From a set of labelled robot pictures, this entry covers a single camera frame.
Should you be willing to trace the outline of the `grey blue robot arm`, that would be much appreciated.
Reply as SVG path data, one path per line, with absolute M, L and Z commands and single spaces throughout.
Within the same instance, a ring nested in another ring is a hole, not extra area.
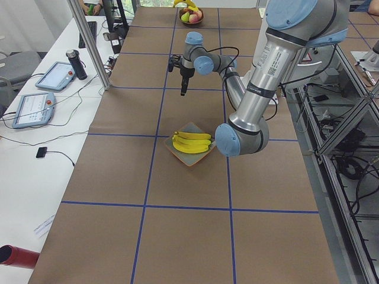
M 226 89 L 235 112 L 215 132 L 223 155 L 257 153 L 268 143 L 263 114 L 302 48 L 329 46 L 346 38 L 349 1 L 269 1 L 266 10 L 266 45 L 247 85 L 228 68 Z
M 199 32 L 187 33 L 184 53 L 174 54 L 169 58 L 168 71 L 172 72 L 175 67 L 180 70 L 182 96 L 186 94 L 189 80 L 195 73 L 203 76 L 212 72 L 218 73 L 232 107 L 237 109 L 246 87 L 236 71 L 236 57 L 213 54 L 205 49 L 203 41 L 203 35 Z

